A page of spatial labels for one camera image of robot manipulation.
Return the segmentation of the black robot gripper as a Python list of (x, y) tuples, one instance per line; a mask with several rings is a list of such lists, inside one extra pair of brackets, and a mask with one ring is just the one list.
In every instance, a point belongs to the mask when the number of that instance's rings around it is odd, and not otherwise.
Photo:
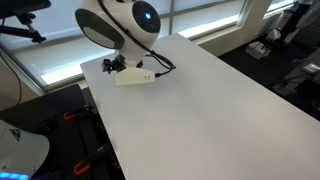
[(110, 74), (112, 71), (120, 72), (127, 69), (128, 66), (125, 60), (126, 58), (122, 55), (117, 55), (113, 60), (104, 59), (102, 62), (102, 71)]

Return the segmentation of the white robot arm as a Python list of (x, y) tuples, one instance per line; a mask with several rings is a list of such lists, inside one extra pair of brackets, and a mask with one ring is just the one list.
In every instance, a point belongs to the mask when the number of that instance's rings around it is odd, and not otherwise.
[(143, 0), (83, 0), (75, 18), (89, 40), (118, 51), (124, 68), (141, 67), (161, 28), (157, 11)]

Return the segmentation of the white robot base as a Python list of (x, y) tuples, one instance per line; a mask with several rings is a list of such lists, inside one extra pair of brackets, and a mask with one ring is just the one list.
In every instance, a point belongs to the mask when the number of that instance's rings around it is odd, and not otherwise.
[(49, 149), (45, 136), (0, 120), (0, 180), (31, 180)]

